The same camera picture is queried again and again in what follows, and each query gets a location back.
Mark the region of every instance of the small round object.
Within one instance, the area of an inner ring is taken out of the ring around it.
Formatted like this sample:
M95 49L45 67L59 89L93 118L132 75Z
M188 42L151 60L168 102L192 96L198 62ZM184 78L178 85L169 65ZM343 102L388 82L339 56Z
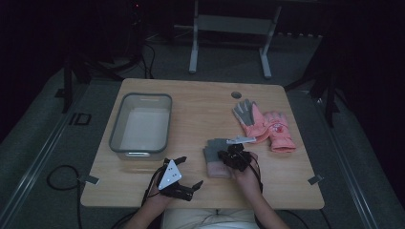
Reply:
M239 93L239 92L233 92L233 93L231 93L230 95L231 95L233 98L241 98L241 97L242 97L242 94Z

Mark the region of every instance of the dark background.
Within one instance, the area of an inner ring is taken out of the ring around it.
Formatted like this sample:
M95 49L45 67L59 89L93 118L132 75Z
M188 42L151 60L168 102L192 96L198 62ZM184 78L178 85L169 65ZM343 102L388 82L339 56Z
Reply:
M222 1L245 16L263 15ZM283 3L277 31L323 35L313 58L319 70L338 71L338 87L356 114L393 188L405 205L404 130L405 7L401 1ZM139 54L134 22L153 26L168 39L174 24L192 25L192 1L2 1L0 3L0 140L7 136L72 49L94 60ZM202 10L215 13L218 1ZM126 47L127 40L135 46Z

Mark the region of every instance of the metal stand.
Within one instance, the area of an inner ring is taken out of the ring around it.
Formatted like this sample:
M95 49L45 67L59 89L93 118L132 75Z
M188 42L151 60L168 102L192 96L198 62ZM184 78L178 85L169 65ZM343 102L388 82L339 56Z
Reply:
M315 54L310 60L304 75L284 87L285 91L292 90L304 83L315 80L309 94L313 98L321 98L325 90L327 93L327 102L325 108L325 118L333 127L332 114L338 111L334 104L334 94L336 89L336 80L340 74L340 64L342 63L339 52L334 50L328 37L324 37L318 46Z
M64 88L60 89L56 94L57 97L64 98L63 114L68 112L73 101L72 73L75 74L79 83L89 84L92 80L86 64L92 66L92 68L96 69L107 77L117 81L123 80L121 76L106 69L104 66L92 60L87 55L79 52L69 53L64 62Z
M191 49L190 66L188 71L190 73L195 73L197 71L197 61L199 54L199 30L264 34L266 35L266 43L261 49L259 49L259 55L262 60L264 77L271 78L267 52L270 46L271 39L274 35L280 12L281 7L279 6L276 8L272 20L204 15L199 14L199 0L195 0L193 47Z

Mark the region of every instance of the table leg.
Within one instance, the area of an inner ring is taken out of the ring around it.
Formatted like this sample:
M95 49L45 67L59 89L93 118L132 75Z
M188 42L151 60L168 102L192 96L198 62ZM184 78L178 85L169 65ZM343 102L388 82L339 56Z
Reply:
M259 49L259 55L260 55L260 59L262 60L262 67L263 67L263 73L264 73L265 78L271 78L271 71L270 71L270 66L268 64L267 52L268 52L268 47L270 46L271 39L273 38L273 35L274 35L274 31L276 29L277 20L280 16L280 12L281 12L281 7L278 7L276 9L276 12L274 13L274 17L270 24L270 27L268 28L266 43L262 48Z
M190 73L197 71L197 60L199 57L199 1L195 0L194 4L193 47L191 48L190 67L188 68Z

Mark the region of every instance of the white metal frame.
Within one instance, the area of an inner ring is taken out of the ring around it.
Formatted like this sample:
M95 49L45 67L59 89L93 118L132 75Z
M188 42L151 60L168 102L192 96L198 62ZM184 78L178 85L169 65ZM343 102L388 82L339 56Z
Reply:
M259 49L262 60L263 73L265 78L271 78L271 70L268 64L267 52L271 39L276 29L280 16L281 7L277 7L273 19L240 18L227 16L214 16L199 14L199 0L195 0L194 26L193 26L193 47L191 50L190 66L188 71L197 71L197 61L199 55L199 31L227 31L250 34L266 35L266 43Z

